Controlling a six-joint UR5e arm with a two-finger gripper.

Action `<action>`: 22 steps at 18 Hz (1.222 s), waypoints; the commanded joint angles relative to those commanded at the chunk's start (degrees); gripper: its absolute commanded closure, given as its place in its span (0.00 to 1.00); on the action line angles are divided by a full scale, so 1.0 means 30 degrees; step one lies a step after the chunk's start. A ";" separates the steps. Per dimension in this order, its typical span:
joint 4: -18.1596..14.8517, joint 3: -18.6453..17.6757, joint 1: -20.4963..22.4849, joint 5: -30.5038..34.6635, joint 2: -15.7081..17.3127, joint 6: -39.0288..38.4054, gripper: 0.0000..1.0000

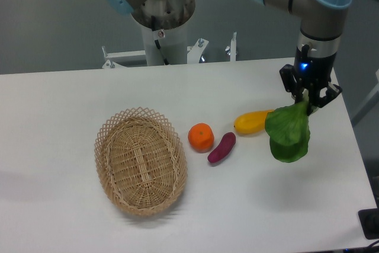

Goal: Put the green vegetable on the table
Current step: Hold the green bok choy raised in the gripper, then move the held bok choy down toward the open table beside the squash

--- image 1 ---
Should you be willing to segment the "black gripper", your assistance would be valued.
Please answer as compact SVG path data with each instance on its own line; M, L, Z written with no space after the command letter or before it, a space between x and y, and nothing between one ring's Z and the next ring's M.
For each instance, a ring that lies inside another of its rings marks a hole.
M311 57L310 49L296 50L294 66L284 65L280 69L280 77L284 89L289 92L294 101L303 100L304 88L308 89L308 115L317 108L323 108L342 93L339 85L332 84L330 74L335 61L336 53L328 57ZM325 88L325 95L320 96Z

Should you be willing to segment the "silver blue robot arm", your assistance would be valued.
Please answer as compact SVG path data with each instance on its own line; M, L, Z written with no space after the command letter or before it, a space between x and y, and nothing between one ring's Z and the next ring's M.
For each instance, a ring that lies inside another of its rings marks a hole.
M195 0L106 0L141 27L150 66L197 63L203 43L187 48L186 24ZM254 0L300 17L300 34L292 65L280 69L284 88L295 102L307 101L308 113L334 100L341 88L330 74L352 0Z

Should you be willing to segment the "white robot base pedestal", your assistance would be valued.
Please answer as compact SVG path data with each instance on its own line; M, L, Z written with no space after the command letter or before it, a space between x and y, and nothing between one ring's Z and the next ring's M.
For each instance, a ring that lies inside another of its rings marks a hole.
M139 25L143 37L143 50L108 53L102 46L103 69L132 66L163 66L204 63L204 53L209 41L199 38L193 45L187 42L187 26L183 24L173 29L152 30Z

